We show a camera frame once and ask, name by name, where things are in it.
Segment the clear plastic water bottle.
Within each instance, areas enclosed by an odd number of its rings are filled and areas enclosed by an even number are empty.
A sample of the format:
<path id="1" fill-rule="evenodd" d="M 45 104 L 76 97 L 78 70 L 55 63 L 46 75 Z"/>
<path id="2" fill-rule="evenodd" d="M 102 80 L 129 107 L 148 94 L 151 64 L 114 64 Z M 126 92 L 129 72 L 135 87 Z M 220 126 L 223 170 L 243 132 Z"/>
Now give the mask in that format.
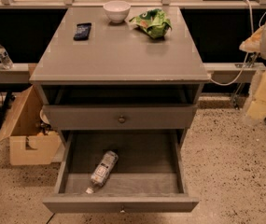
<path id="1" fill-rule="evenodd" d="M 105 184 L 118 159 L 119 156 L 111 150 L 104 154 L 100 163 L 91 174 L 90 185 L 86 189 L 87 194 L 94 193 Z"/>

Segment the grey drawer cabinet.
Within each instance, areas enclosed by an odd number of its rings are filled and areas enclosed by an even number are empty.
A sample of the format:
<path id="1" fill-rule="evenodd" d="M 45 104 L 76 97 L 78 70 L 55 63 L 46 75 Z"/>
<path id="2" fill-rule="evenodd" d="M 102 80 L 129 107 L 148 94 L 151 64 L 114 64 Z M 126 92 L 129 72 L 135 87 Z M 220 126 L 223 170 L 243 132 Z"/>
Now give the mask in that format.
<path id="1" fill-rule="evenodd" d="M 152 39 L 100 7 L 66 11 L 31 81 L 44 105 L 196 105 L 208 75 L 181 12 L 166 10 L 172 29 Z M 74 40 L 79 23 L 87 40 Z M 170 130 L 183 140 L 188 128 Z"/>

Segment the open grey middle drawer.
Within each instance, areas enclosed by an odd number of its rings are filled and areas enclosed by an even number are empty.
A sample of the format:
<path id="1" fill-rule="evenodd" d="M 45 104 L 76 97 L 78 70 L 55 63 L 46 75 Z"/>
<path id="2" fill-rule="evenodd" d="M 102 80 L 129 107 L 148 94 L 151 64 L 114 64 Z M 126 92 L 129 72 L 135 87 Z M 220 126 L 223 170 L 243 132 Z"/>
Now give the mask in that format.
<path id="1" fill-rule="evenodd" d="M 91 174 L 112 150 L 119 156 L 104 186 L 86 192 Z M 73 133 L 54 193 L 43 204 L 53 213 L 190 212 L 176 134 L 172 131 Z"/>

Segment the closed grey upper drawer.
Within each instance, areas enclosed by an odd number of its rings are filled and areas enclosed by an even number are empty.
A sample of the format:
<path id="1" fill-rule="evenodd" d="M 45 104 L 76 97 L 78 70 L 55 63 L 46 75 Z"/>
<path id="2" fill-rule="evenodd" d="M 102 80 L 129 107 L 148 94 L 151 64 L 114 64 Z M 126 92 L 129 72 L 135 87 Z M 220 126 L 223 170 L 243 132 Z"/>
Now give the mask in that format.
<path id="1" fill-rule="evenodd" d="M 150 130 L 189 128 L 196 105 L 44 105 L 58 130 Z"/>

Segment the upright water bottle on ledge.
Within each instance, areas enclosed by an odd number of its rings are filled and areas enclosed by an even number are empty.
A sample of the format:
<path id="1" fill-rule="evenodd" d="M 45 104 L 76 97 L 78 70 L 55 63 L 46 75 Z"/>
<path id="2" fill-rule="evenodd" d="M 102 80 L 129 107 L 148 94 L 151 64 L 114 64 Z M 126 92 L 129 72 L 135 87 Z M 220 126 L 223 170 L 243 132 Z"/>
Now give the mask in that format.
<path id="1" fill-rule="evenodd" d="M 0 44 L 0 63 L 6 70 L 9 70 L 13 67 L 13 62 L 10 59 L 7 50 Z"/>

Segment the green chip bag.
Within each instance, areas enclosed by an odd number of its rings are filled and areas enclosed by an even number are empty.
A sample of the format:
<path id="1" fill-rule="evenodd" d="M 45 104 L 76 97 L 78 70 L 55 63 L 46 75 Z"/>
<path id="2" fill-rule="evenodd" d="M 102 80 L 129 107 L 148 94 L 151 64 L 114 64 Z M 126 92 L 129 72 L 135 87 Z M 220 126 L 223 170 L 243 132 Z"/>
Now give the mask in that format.
<path id="1" fill-rule="evenodd" d="M 164 37 L 168 30 L 172 28 L 166 12 L 159 8 L 135 16 L 130 19 L 130 22 L 153 39 Z"/>

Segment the white ceramic bowl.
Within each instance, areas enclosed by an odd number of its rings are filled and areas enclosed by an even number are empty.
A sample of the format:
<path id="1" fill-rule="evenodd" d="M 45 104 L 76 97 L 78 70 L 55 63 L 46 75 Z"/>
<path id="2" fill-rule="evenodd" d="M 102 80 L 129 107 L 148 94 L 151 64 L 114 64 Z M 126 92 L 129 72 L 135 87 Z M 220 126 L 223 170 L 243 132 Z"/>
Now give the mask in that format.
<path id="1" fill-rule="evenodd" d="M 109 1 L 103 5 L 106 16 L 114 23 L 122 23 L 129 15 L 131 5 L 125 1 Z"/>

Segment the open cardboard box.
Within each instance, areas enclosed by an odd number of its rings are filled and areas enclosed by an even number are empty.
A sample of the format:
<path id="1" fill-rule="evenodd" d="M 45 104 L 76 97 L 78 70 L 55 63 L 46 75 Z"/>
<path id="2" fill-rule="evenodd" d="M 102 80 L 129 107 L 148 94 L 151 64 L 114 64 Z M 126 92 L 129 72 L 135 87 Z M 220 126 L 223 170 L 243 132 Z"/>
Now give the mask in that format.
<path id="1" fill-rule="evenodd" d="M 43 104 L 35 88 L 16 94 L 0 130 L 0 142 L 8 139 L 11 165 L 45 165 L 61 162 L 64 146 L 58 134 L 42 134 Z"/>

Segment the black pole left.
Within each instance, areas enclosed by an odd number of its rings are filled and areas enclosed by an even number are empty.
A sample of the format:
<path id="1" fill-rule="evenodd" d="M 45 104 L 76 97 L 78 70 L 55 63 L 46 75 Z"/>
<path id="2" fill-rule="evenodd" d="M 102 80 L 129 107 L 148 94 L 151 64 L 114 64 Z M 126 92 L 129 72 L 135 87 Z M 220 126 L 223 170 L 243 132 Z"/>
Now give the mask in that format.
<path id="1" fill-rule="evenodd" d="M 5 100 L 3 102 L 1 111 L 0 111 L 0 130 L 1 130 L 2 125 L 4 123 L 4 120 L 5 120 L 6 112 L 7 112 L 8 107 L 9 107 L 9 102 L 12 100 L 13 100 L 12 91 L 8 91 L 6 94 Z"/>

